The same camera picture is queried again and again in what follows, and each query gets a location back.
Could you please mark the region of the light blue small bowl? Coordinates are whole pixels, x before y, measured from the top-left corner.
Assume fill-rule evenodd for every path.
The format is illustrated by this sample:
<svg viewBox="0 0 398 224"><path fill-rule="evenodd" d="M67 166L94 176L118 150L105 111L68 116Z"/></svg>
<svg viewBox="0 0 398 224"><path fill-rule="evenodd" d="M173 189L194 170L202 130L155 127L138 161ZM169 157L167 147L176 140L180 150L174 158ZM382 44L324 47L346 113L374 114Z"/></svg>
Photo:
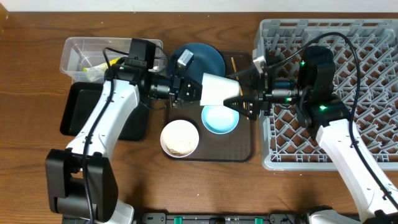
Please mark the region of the light blue small bowl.
<svg viewBox="0 0 398 224"><path fill-rule="evenodd" d="M239 123L239 113L225 106L204 106L201 112L204 127L214 134L230 133Z"/></svg>

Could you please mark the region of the white paper cup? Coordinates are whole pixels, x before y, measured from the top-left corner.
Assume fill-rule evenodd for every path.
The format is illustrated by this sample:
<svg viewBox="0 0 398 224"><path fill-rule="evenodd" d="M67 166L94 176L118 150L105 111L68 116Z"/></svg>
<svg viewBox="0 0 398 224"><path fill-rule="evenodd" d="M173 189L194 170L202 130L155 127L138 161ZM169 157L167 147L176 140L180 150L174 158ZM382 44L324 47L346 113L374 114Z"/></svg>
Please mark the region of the white paper cup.
<svg viewBox="0 0 398 224"><path fill-rule="evenodd" d="M240 85L232 80L209 73L202 78L201 106L223 106L225 99L240 95Z"/></svg>

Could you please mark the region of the dark blue bowl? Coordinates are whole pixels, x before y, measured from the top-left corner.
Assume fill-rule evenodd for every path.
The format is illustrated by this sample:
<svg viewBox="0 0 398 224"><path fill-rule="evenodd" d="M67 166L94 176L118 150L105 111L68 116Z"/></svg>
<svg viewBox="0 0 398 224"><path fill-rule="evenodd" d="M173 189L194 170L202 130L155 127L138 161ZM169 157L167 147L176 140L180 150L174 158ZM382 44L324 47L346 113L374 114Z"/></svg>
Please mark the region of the dark blue bowl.
<svg viewBox="0 0 398 224"><path fill-rule="evenodd" d="M188 49L193 53L193 62L186 69L186 76L191 77L196 82L201 83L203 74L208 73L223 77L225 75L225 64L222 55L214 47L203 43L189 43L179 47L170 56L166 74L172 75L177 59Z"/></svg>

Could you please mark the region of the white bowl with rice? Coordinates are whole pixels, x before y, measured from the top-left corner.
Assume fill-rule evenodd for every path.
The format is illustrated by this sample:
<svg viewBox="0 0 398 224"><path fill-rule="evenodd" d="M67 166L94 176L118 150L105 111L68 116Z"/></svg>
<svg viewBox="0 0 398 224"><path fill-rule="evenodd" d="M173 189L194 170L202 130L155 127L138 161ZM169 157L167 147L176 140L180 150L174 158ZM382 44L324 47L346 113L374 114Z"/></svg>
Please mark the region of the white bowl with rice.
<svg viewBox="0 0 398 224"><path fill-rule="evenodd" d="M192 154L198 147L199 140L196 126L183 119L168 123L160 135L163 151L173 158L183 158Z"/></svg>

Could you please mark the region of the yellow white snack wrapper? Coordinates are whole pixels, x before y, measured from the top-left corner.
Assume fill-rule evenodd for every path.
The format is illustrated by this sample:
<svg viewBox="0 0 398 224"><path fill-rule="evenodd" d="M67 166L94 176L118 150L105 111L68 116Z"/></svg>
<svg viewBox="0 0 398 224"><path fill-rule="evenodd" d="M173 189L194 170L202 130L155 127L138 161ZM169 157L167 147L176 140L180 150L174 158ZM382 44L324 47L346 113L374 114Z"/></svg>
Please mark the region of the yellow white snack wrapper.
<svg viewBox="0 0 398 224"><path fill-rule="evenodd" d="M82 62L82 72L83 77L81 81L94 83L94 82L103 82L104 80L104 73L108 69L108 64L99 57L94 58L86 58Z"/></svg>

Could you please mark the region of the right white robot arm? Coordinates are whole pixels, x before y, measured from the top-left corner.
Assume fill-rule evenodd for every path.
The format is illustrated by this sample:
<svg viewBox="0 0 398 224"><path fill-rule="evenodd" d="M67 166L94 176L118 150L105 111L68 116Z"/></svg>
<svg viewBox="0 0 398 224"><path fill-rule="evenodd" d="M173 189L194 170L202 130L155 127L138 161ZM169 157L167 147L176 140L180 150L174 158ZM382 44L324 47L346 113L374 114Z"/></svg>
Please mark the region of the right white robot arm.
<svg viewBox="0 0 398 224"><path fill-rule="evenodd" d="M333 53L319 45L303 48L298 78L276 79L274 62L258 79L257 93L229 97L223 104L255 120L271 105L294 106L299 125L328 154L354 199L361 223L397 223L397 187L378 166L354 123L354 108L333 94Z"/></svg>

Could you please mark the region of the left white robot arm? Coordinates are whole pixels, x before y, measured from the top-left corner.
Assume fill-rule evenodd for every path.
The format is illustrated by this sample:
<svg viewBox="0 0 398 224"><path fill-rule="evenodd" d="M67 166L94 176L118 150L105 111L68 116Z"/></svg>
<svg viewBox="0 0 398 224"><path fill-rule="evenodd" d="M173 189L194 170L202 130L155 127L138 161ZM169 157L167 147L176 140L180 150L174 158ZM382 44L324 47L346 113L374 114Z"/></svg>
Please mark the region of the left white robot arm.
<svg viewBox="0 0 398 224"><path fill-rule="evenodd" d="M87 223L131 224L134 209L118 198L111 167L114 147L142 98L200 100L201 82L174 66L171 77L152 72L158 45L132 39L116 63L105 60L101 96L76 137L64 150L51 149L45 160L49 207L53 213Z"/></svg>

